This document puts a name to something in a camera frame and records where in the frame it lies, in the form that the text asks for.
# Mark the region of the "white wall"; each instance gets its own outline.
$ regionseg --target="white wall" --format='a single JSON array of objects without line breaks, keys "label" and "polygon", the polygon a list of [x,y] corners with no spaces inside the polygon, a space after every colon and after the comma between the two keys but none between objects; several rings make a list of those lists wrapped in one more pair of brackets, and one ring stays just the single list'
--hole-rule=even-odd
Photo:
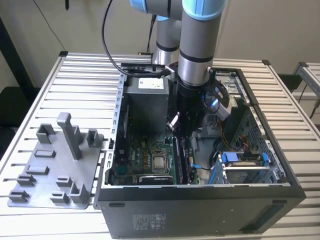
[{"label": "white wall", "polygon": [[267,59],[278,73],[320,63],[319,0],[231,0],[216,56]]},{"label": "white wall", "polygon": [[[64,0],[36,1],[67,51],[104,52],[101,24],[108,0],[72,0],[69,11]],[[319,13],[320,0],[229,0],[216,57],[268,59],[278,73],[289,74],[300,61],[320,63]],[[32,0],[0,0],[0,16],[30,78],[40,86],[62,50],[59,42]],[[145,51],[150,19],[129,0],[114,0],[106,24],[110,51]],[[151,51],[156,26],[153,33]],[[10,79],[2,68],[1,79]]]},{"label": "white wall", "polygon": [[[68,11],[64,0],[36,2],[67,51],[104,52],[101,25],[108,0],[71,0]],[[62,47],[32,0],[0,0],[0,16],[31,80],[40,86]],[[110,52],[145,51],[150,20],[150,15],[134,10],[129,0],[114,0],[106,24]]]}]

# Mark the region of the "wire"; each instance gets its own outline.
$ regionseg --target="wire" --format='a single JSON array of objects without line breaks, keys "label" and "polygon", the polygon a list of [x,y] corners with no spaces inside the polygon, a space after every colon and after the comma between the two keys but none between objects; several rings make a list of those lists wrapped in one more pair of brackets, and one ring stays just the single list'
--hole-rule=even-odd
[{"label": "wire", "polygon": [[308,86],[308,85],[307,85],[307,84],[305,84],[305,86],[304,86],[304,88],[303,88],[303,90],[302,90],[302,92],[301,92],[301,95],[300,95],[300,97],[299,97],[298,103],[300,103],[301,98],[302,98],[302,95],[304,94],[304,92],[305,92],[305,90],[306,90],[307,86]]},{"label": "wire", "polygon": [[205,168],[205,167],[202,167],[202,166],[194,164],[194,163],[191,163],[190,167],[195,168],[195,169],[202,169],[202,170],[206,170],[206,171],[210,171],[211,170],[211,168]]},{"label": "wire", "polygon": [[65,51],[66,49],[65,49],[64,45],[62,44],[62,42],[60,41],[60,39],[58,38],[58,36],[55,34],[55,32],[54,32],[54,31],[52,30],[52,28],[50,27],[49,22],[47,21],[47,19],[46,19],[46,17],[45,17],[45,15],[44,15],[44,13],[41,11],[40,7],[38,6],[38,4],[37,4],[36,0],[32,0],[32,1],[33,1],[33,2],[34,2],[34,4],[36,5],[36,7],[39,9],[39,11],[40,11],[41,15],[43,16],[43,18],[44,18],[44,20],[45,20],[46,24],[47,24],[47,25],[48,25],[48,27],[49,27],[49,29],[51,30],[51,32],[53,33],[53,35],[55,36],[55,38],[59,41],[59,43],[60,43],[61,47],[62,47],[62,48],[63,48],[63,50]]},{"label": "wire", "polygon": [[147,54],[150,54],[150,40],[151,40],[152,32],[153,32],[153,29],[154,29],[154,24],[156,22],[156,17],[157,17],[157,15],[152,15],[152,17],[151,17],[148,45],[146,47],[146,53]]},{"label": "wire", "polygon": [[117,64],[116,62],[113,60],[113,58],[111,57],[111,54],[107,48],[107,45],[106,45],[106,39],[105,39],[105,25],[106,25],[106,19],[107,19],[107,15],[108,15],[108,12],[109,12],[109,9],[110,9],[110,6],[112,4],[113,0],[110,0],[109,3],[108,3],[108,6],[106,7],[106,10],[105,10],[105,13],[104,13],[104,16],[103,16],[103,21],[102,21],[102,27],[101,27],[101,37],[102,37],[102,45],[103,45],[103,48],[105,50],[105,53],[107,54],[110,62],[113,64],[113,66],[122,74],[125,74],[129,77],[133,77],[133,78],[161,78],[163,76],[167,76],[169,75],[171,72],[167,69],[165,70],[162,70],[161,72],[158,72],[158,73],[129,73],[127,71],[124,71],[123,69],[121,69]]},{"label": "wire", "polygon": [[312,113],[310,115],[310,119],[312,119],[312,117],[315,115],[316,109],[316,107],[313,108]]},{"label": "wire", "polygon": [[223,131],[221,125],[218,124],[218,126],[220,127],[220,133],[221,133],[221,138],[222,138],[223,143],[228,147],[228,149],[230,149],[230,150],[233,151],[233,152],[236,152],[236,150],[234,150],[234,149],[229,145],[229,143],[228,143],[228,141],[227,141],[227,139],[226,139],[226,136],[225,136],[225,134],[224,134],[224,131]]}]

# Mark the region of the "power cable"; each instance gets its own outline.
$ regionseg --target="power cable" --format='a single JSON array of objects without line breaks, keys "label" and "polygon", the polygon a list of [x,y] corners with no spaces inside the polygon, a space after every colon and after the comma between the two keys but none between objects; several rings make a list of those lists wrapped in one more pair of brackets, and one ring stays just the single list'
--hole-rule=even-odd
[{"label": "power cable", "polygon": [[109,12],[109,9],[110,9],[110,6],[112,4],[113,0],[110,0],[109,3],[108,3],[108,6],[106,7],[106,10],[105,10],[105,13],[104,13],[104,16],[103,16],[103,21],[102,21],[102,27],[101,27],[101,37],[102,37],[102,45],[103,45],[103,48],[105,50],[105,53],[106,55],[108,56],[110,62],[113,64],[113,66],[122,74],[124,75],[127,75],[129,77],[133,77],[133,78],[161,78],[161,77],[164,77],[164,76],[167,76],[169,75],[171,72],[167,69],[165,70],[162,70],[158,73],[129,73],[125,70],[123,70],[122,68],[120,68],[116,62],[113,60],[108,48],[107,48],[107,45],[106,45],[106,39],[105,39],[105,26],[106,26],[106,19],[107,19],[107,15],[108,15],[108,12]]},{"label": "power cable", "polygon": [[36,7],[39,9],[41,15],[43,16],[43,18],[44,18],[44,20],[45,20],[45,22],[46,22],[46,24],[48,25],[49,29],[51,30],[51,32],[53,33],[53,35],[55,36],[55,38],[59,41],[59,43],[60,43],[61,47],[63,48],[63,50],[66,51],[64,45],[62,44],[62,42],[60,41],[60,39],[58,38],[58,36],[55,34],[55,32],[52,30],[52,28],[51,28],[48,20],[46,19],[44,13],[41,11],[41,9],[40,9],[39,5],[37,4],[36,0],[32,0],[32,1],[33,1],[34,4],[36,5]]}]

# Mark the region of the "black cable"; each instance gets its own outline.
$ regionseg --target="black cable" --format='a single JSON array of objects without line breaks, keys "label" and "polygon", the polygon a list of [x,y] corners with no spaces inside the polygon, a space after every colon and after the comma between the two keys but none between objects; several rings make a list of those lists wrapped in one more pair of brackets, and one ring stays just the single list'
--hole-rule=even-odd
[{"label": "black cable", "polygon": [[105,25],[106,25],[106,19],[107,19],[107,15],[111,6],[111,3],[113,2],[113,0],[110,0],[108,3],[108,6],[106,7],[104,16],[103,16],[103,21],[102,21],[102,28],[101,28],[101,37],[102,37],[102,45],[103,48],[105,50],[105,53],[107,54],[110,62],[113,64],[113,66],[122,74],[125,74],[129,77],[133,77],[133,78],[161,78],[163,76],[167,76],[169,75],[171,72],[167,69],[162,70],[161,72],[158,73],[129,73],[127,71],[124,71],[123,69],[121,69],[116,62],[113,60],[113,58],[111,57],[111,54],[107,48],[106,45],[106,39],[105,39]]},{"label": "black cable", "polygon": [[63,50],[65,51],[66,49],[65,49],[65,47],[64,47],[64,45],[62,44],[62,42],[60,41],[60,39],[58,38],[58,36],[55,34],[55,32],[52,30],[52,28],[50,27],[50,24],[49,24],[49,22],[47,21],[47,19],[46,19],[46,17],[45,17],[45,15],[44,15],[44,13],[41,11],[41,9],[40,9],[40,7],[38,6],[38,4],[36,3],[36,0],[32,0],[33,2],[34,2],[34,4],[36,5],[36,7],[39,9],[39,11],[40,11],[40,13],[41,13],[41,15],[43,16],[43,18],[44,18],[44,20],[45,20],[45,22],[46,22],[46,24],[48,25],[48,27],[49,27],[49,29],[51,30],[51,32],[53,33],[53,35],[55,36],[55,38],[59,41],[59,43],[60,43],[60,45],[61,45],[61,47],[63,48]]},{"label": "black cable", "polygon": [[312,119],[312,117],[315,115],[316,109],[317,109],[317,108],[315,108],[315,107],[313,108],[312,113],[311,113],[311,115],[310,115],[310,119]]},{"label": "black cable", "polygon": [[209,156],[209,165],[210,167],[212,167],[213,165],[215,165],[217,158],[218,158],[218,153],[219,150],[217,150],[217,147],[219,145],[219,143],[222,141],[222,137],[218,137],[212,144],[212,152],[210,153]]},{"label": "black cable", "polygon": [[210,171],[210,168],[201,167],[202,170]]},{"label": "black cable", "polygon": [[155,22],[156,22],[156,17],[157,17],[157,15],[152,15],[152,17],[151,17],[149,37],[148,37],[148,45],[146,47],[146,53],[147,54],[150,53],[150,41],[151,41],[151,36],[152,36],[153,29],[154,29],[154,25],[155,25]]},{"label": "black cable", "polygon": [[300,100],[301,100],[301,98],[302,98],[302,95],[304,94],[304,92],[305,92],[305,90],[306,90],[307,86],[308,86],[308,85],[307,85],[307,84],[305,84],[304,89],[302,90],[301,95],[300,95],[300,97],[299,97],[298,103],[300,103]]}]

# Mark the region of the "metal frame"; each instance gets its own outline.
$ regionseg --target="metal frame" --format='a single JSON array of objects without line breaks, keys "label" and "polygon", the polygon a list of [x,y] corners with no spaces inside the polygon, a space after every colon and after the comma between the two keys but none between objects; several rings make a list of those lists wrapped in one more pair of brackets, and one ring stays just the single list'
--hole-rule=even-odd
[{"label": "metal frame", "polygon": [[[115,55],[114,58],[117,62],[151,62],[150,56]],[[257,98],[259,107],[307,196],[307,199],[280,219],[272,228],[262,235],[253,234],[250,237],[268,240],[319,239],[319,132],[314,130],[312,124],[307,121],[306,114],[299,108],[297,102],[291,99],[292,95],[285,86],[282,86],[274,71],[265,66],[262,61],[215,59],[214,66],[242,70]],[[107,109],[107,100],[111,98],[108,93],[102,93],[106,91],[106,88],[110,88],[110,84],[114,84],[114,76],[118,78],[119,74],[104,55],[69,53],[67,57],[59,57],[0,161],[0,236],[31,236],[32,239],[43,239],[50,238],[48,236],[50,234],[52,239],[58,237],[67,239],[81,238],[83,237],[81,234],[86,233],[86,238],[111,239],[101,211],[94,210],[92,205],[83,211],[12,208],[7,206],[7,194],[16,184],[14,179],[22,172],[24,164],[29,159],[30,152],[28,151],[34,147],[36,131],[33,126],[41,121],[49,121],[48,118],[56,114],[60,108],[72,111],[73,117],[78,116],[81,124],[88,122],[93,127],[103,127],[102,124],[106,126],[110,123],[106,121],[106,118],[112,118]],[[267,87],[270,86],[275,89],[267,90]],[[77,102],[79,97],[82,97],[82,104]],[[85,109],[89,103],[100,109]],[[293,110],[288,112],[280,108],[281,106]],[[103,122],[95,120],[96,118],[102,118]],[[304,129],[297,129],[295,127],[297,123],[302,124]],[[108,134],[110,128],[103,128],[101,131]],[[103,161],[104,154],[101,154],[99,160],[101,166],[104,164]],[[96,171],[96,177],[99,176],[99,170],[100,167]],[[96,193],[98,187],[98,182],[95,180],[91,195]],[[201,218],[193,221],[196,223],[201,221]],[[248,237],[248,235],[235,235],[221,236],[219,239],[248,239]],[[212,238],[212,236],[186,237],[186,239],[193,240]]]},{"label": "metal frame", "polygon": [[299,62],[294,74],[299,75],[320,98],[320,64]]}]

